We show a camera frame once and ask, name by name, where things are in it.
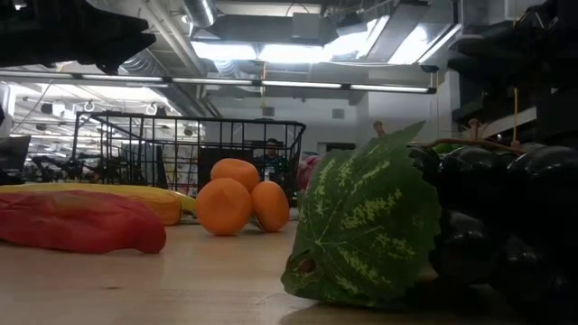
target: yellow banana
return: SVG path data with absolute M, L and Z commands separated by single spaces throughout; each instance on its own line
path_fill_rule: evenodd
M 195 210 L 195 199 L 172 190 L 149 186 L 101 185 L 82 183 L 38 183 L 0 186 L 0 193 L 32 191 L 84 190 L 109 193 L 144 203 L 159 217 L 165 226 L 179 222 L 183 211 Z

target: green leaf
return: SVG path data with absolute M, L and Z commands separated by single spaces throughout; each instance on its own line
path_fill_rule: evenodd
M 406 144 L 422 126 L 326 154 L 299 207 L 294 248 L 281 279 L 286 291 L 387 307 L 415 282 L 439 233 L 440 216 L 435 188 L 408 157 Z

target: red pepper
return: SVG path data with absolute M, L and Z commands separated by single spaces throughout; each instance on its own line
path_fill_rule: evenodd
M 164 226 L 145 204 L 82 190 L 0 194 L 0 238 L 90 254 L 159 253 L 166 242 Z

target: wooden table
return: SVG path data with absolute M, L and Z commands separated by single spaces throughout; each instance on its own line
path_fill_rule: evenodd
M 295 224 L 212 237 L 170 227 L 160 255 L 77 255 L 0 245 L 0 324 L 505 324 L 448 314 L 339 309 L 286 294 Z

